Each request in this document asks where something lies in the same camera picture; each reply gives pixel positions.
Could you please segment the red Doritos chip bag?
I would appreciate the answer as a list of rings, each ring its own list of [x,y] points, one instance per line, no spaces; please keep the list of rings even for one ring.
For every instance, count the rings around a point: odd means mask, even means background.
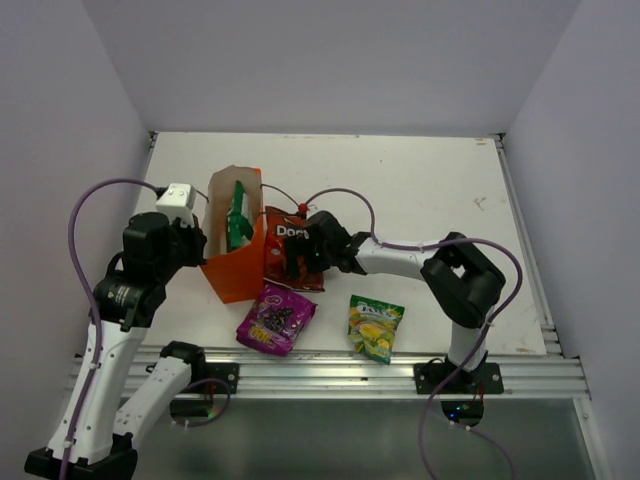
[[[323,292],[324,275],[309,273],[295,249],[299,237],[306,236],[304,220],[286,211],[265,208],[264,279],[300,292]]]

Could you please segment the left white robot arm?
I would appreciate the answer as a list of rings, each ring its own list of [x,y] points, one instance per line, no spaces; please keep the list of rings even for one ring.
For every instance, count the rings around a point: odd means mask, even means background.
[[[29,453],[25,471],[46,479],[129,479],[137,449],[171,399],[201,390],[208,379],[201,348],[172,342],[150,379],[121,401],[130,365],[166,286],[183,267],[204,264],[206,237],[195,215],[133,216],[123,249],[89,291],[91,322],[67,409],[47,446]]]

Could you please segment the green snack bag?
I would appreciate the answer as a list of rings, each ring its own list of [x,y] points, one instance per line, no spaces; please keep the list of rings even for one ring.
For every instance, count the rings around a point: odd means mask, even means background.
[[[233,197],[226,216],[226,248],[233,252],[250,244],[254,236],[254,219],[244,185],[235,182]]]

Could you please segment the orange paper bag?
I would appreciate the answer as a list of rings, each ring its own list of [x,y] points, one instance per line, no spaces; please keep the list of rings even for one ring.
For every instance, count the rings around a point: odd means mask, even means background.
[[[249,245],[228,253],[226,216],[235,182],[240,181],[249,197],[254,236]],[[264,241],[266,234],[262,172],[258,168],[228,166],[211,176],[206,193],[203,274],[225,304],[253,300],[264,287]]]

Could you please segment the purple snack bag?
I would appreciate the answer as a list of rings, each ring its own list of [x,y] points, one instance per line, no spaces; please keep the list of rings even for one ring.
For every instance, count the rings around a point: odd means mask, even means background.
[[[286,357],[313,318],[316,307],[292,290],[266,284],[236,329],[236,340],[256,351]]]

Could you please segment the green yellow Fox's candy bag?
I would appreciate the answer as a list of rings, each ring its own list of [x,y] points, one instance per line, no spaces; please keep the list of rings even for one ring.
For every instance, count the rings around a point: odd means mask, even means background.
[[[397,330],[404,314],[404,306],[352,295],[347,336],[355,352],[390,365]]]

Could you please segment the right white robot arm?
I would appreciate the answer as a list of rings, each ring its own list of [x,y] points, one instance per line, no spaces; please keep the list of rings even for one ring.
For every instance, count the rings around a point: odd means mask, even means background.
[[[391,244],[370,232],[350,234],[334,215],[321,211],[284,240],[284,255],[292,278],[335,267],[343,273],[388,274],[425,282],[452,321],[445,357],[447,384],[464,393],[480,382],[487,357],[484,330],[506,278],[463,234],[451,232],[431,246]]]

